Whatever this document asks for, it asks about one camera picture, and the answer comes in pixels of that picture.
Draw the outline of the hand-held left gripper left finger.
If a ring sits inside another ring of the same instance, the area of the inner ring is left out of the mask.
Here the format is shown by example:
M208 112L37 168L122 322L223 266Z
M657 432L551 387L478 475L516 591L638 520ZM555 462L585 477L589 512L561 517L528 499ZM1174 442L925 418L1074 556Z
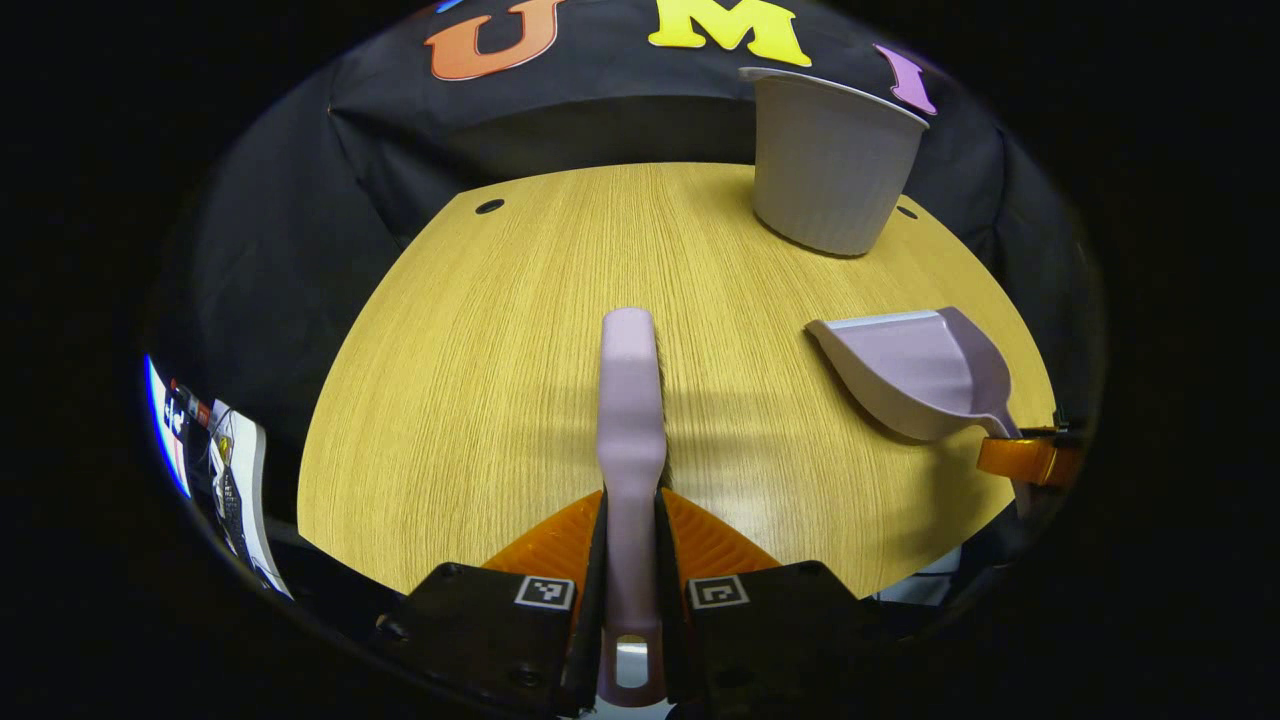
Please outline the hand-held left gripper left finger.
M375 648L445 719L577 717L595 703L605 493L586 495L480 565L442 562L375 629Z

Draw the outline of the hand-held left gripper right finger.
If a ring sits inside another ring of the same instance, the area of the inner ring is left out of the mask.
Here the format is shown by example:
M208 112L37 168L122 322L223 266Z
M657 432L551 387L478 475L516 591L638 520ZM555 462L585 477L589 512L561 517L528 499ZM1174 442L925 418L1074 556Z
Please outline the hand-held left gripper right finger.
M849 683L879 643L877 607L823 562L783 564L660 489L659 607L677 719L852 719Z

